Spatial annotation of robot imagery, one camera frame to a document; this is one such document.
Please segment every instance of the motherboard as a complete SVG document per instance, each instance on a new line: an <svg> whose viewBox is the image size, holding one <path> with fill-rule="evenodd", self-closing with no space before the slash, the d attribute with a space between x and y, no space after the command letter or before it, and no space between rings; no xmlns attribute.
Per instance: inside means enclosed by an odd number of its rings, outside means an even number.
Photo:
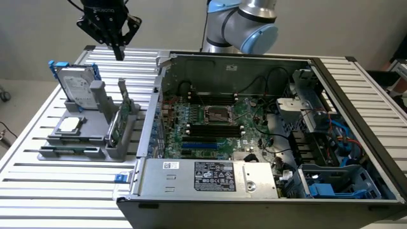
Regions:
<svg viewBox="0 0 407 229"><path fill-rule="evenodd" d="M250 97L170 97L162 105L164 157L236 160L261 152L268 137L256 128L268 133L268 121L262 110L253 116L257 102Z"/></svg>

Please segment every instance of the warning label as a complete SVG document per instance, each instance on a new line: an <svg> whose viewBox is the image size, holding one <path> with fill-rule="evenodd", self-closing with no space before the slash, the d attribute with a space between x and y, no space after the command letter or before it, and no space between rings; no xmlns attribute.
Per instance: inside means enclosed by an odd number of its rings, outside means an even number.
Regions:
<svg viewBox="0 0 407 229"><path fill-rule="evenodd" d="M234 192L233 163L230 162L194 162L196 191Z"/></svg>

